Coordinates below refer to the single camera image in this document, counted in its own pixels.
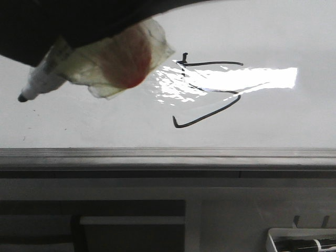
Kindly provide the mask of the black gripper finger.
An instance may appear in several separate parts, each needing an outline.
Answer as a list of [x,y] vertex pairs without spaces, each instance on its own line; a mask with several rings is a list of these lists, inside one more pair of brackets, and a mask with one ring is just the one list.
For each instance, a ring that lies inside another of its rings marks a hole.
[[1,55],[36,66],[59,37],[73,48],[190,1],[1,1]]

